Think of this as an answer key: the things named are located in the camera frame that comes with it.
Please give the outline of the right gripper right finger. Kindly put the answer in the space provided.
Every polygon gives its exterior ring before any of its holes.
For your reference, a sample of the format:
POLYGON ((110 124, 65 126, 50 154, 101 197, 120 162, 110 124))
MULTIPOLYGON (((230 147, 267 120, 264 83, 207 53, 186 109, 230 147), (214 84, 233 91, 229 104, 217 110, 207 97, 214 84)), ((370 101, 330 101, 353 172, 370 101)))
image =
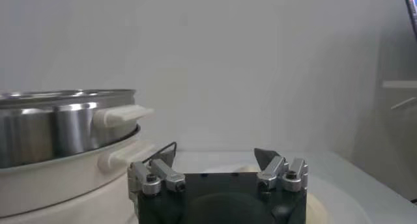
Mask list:
POLYGON ((255 159, 261 169, 257 173, 257 185, 262 191, 281 186, 285 191, 299 192, 308 187, 308 165, 302 158, 289 163, 286 158, 273 150, 255 148, 255 159))

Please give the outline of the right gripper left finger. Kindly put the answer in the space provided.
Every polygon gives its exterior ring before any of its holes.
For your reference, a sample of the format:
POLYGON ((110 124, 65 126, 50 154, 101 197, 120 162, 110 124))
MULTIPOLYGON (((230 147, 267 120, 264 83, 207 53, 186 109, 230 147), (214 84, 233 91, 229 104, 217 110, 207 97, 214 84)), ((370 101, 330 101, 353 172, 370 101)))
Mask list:
POLYGON ((185 175, 172 169, 176 153, 177 143, 172 142, 144 161, 131 163, 127 169, 129 192, 155 196, 161 192, 163 184, 169 191, 184 191, 185 175))

